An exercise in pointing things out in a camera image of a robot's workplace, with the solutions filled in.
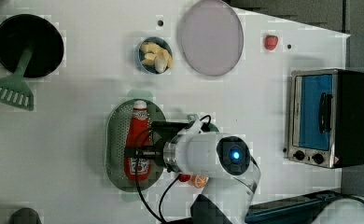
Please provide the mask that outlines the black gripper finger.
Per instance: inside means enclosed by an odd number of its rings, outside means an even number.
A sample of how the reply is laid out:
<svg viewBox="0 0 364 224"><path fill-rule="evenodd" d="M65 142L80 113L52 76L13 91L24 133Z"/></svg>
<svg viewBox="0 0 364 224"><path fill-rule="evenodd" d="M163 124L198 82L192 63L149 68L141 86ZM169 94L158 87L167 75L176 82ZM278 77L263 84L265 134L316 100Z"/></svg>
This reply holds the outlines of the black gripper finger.
<svg viewBox="0 0 364 224"><path fill-rule="evenodd" d="M162 152L154 147L144 147L143 149L126 147L123 156L125 158L156 159L162 156Z"/></svg>

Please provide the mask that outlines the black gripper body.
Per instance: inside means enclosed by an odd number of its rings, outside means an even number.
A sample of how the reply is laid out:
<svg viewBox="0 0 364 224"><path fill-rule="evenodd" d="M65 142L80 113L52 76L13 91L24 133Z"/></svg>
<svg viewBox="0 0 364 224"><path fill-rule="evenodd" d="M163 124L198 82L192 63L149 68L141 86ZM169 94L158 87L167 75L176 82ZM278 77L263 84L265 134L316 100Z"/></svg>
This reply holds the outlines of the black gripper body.
<svg viewBox="0 0 364 224"><path fill-rule="evenodd" d="M189 140L210 131L210 120L195 119L188 123L153 121L155 142L146 147L146 158L163 168L182 168L187 164Z"/></svg>

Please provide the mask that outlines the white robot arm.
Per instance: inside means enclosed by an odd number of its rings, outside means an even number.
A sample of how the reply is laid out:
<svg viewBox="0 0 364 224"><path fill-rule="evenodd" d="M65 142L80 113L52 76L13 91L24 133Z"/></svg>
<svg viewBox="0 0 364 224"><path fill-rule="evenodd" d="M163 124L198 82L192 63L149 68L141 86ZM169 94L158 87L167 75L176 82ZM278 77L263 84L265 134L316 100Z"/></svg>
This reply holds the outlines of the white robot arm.
<svg viewBox="0 0 364 224"><path fill-rule="evenodd" d="M148 146L140 137L145 133L155 133L159 139ZM190 217L179 223L245 224L260 169L243 139L211 132L199 119L154 121L138 135L126 148L126 158L152 160L169 172L208 179L190 207Z"/></svg>

